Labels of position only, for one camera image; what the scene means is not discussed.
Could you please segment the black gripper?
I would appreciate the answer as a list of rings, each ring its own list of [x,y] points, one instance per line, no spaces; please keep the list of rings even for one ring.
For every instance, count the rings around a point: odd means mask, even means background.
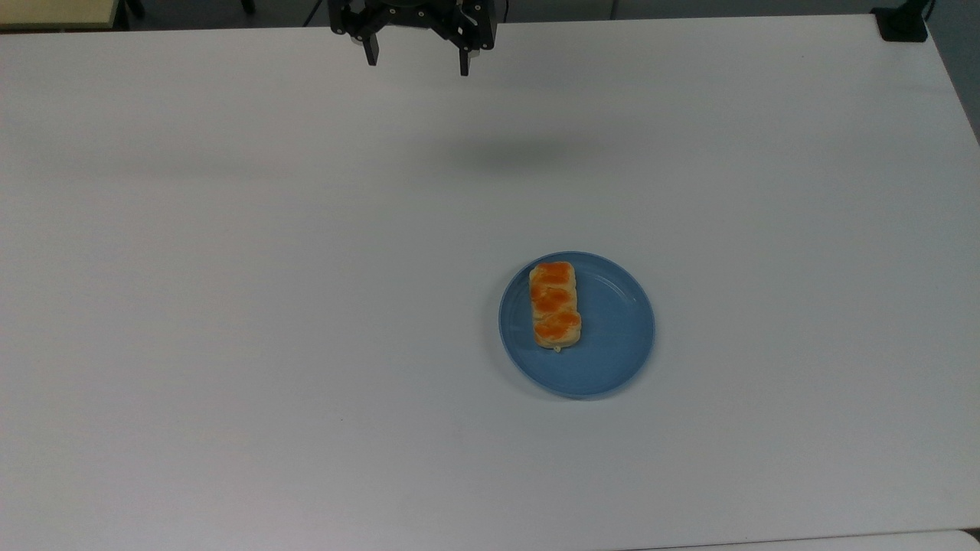
[[[346,34],[364,48],[368,65],[377,66],[385,27],[430,29],[459,49],[459,73],[470,74],[480,51],[495,48],[498,17],[493,1],[329,1],[334,34]]]

